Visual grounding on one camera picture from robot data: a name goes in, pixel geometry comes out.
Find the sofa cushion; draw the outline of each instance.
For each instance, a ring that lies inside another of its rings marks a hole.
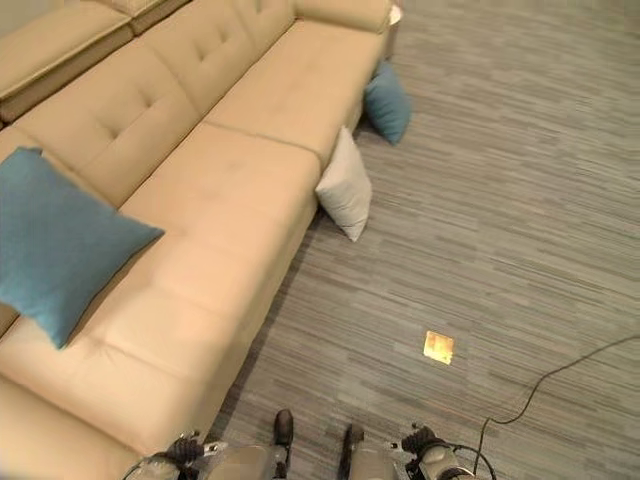
[[[371,181],[351,132],[340,129],[331,163],[316,187],[322,207],[347,237],[356,242],[369,218]]]
[[[297,21],[205,121],[306,148],[324,167],[383,45],[383,35]]]
[[[200,0],[217,2],[219,0]],[[293,24],[292,0],[230,0],[262,55]]]
[[[198,126],[121,209],[165,236],[64,350],[15,321],[1,373],[141,453],[206,431],[314,214],[319,174],[304,150]]]
[[[411,120],[411,100],[388,62],[380,62],[364,92],[364,105],[373,126],[391,144],[402,139]]]
[[[96,293],[163,232],[82,192],[40,154],[20,147],[0,164],[0,300],[62,348]]]
[[[141,40],[178,78],[202,116],[257,60],[240,17],[225,0],[196,0]]]
[[[134,40],[14,125],[119,206],[198,119],[171,72]]]
[[[131,17],[136,35],[151,28],[191,0],[97,0]]]
[[[13,126],[6,127],[2,132],[0,132],[0,164],[2,164],[2,162],[20,146],[37,147],[38,144],[35,140],[18,131]],[[45,151],[44,154],[58,172],[67,177],[85,192],[104,201],[104,198],[101,198],[100,195],[86,182],[75,175],[72,171],[65,168],[52,152]],[[13,308],[0,303],[0,336],[7,331],[16,318],[18,318],[18,313]]]
[[[14,121],[131,40],[128,22],[103,5],[80,2],[2,37],[0,118]]]
[[[2,478],[122,478],[138,455],[0,376]]]

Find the cable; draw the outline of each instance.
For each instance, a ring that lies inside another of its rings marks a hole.
[[[457,452],[458,450],[470,450],[473,453],[475,453],[476,456],[479,456],[480,458],[482,458],[482,461],[487,466],[487,469],[489,469],[491,480],[498,480],[498,477],[496,476],[496,471],[493,469],[493,465],[491,465],[491,462],[489,462],[489,459],[487,459],[487,457],[484,456],[484,453],[480,452],[479,450],[473,447],[469,447],[467,445],[460,445],[458,443],[449,443],[449,447],[453,449],[453,453]]]
[[[473,474],[474,475],[476,474],[476,472],[478,470],[478,461],[480,460],[480,457],[483,456],[482,455],[482,444],[484,443],[484,434],[485,434],[485,431],[487,429],[487,425],[489,425],[489,422],[493,422],[493,423],[496,423],[498,425],[509,425],[510,423],[513,423],[513,422],[516,422],[516,421],[520,420],[520,418],[522,418],[522,416],[527,411],[527,408],[529,408],[529,405],[531,404],[531,400],[533,400],[533,396],[536,393],[536,391],[538,390],[538,387],[547,378],[555,375],[556,373],[560,373],[563,370],[567,370],[568,368],[571,368],[571,367],[577,365],[578,363],[583,362],[583,361],[587,360],[588,358],[593,357],[594,355],[602,352],[603,350],[607,350],[609,348],[615,347],[617,345],[620,345],[621,343],[625,343],[625,342],[628,342],[630,340],[638,340],[638,339],[640,339],[640,335],[631,335],[629,337],[622,338],[622,339],[617,340],[615,342],[608,343],[607,345],[604,345],[603,347],[597,348],[594,351],[592,351],[591,353],[583,355],[582,357],[578,358],[577,360],[574,360],[571,363],[568,363],[568,364],[564,365],[563,367],[556,368],[555,370],[552,370],[552,371],[550,371],[548,373],[545,373],[536,382],[536,384],[534,385],[533,389],[531,390],[531,393],[529,394],[529,398],[527,399],[527,402],[525,403],[524,408],[515,417],[510,418],[509,420],[496,420],[495,418],[487,417],[486,420],[484,421],[484,423],[482,424],[482,429],[480,430],[480,441],[478,442],[478,449],[476,451],[476,459],[473,462]]]

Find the beige leather sofa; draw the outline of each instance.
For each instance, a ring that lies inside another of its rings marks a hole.
[[[80,188],[166,230],[63,350],[0,305],[0,472],[116,479],[208,430],[338,130],[360,115],[389,8],[86,1],[0,39],[0,162],[38,145]]]

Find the brass floor plate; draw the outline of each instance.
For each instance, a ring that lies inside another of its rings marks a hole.
[[[436,332],[427,332],[427,338],[424,341],[424,355],[438,362],[451,365],[453,338],[445,337]]]

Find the side table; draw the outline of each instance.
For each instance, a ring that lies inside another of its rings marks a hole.
[[[389,37],[387,39],[387,48],[385,52],[385,58],[389,60],[395,51],[396,39],[398,38],[398,30],[400,29],[400,22],[404,12],[402,10],[402,1],[395,0],[391,12],[389,13]]]

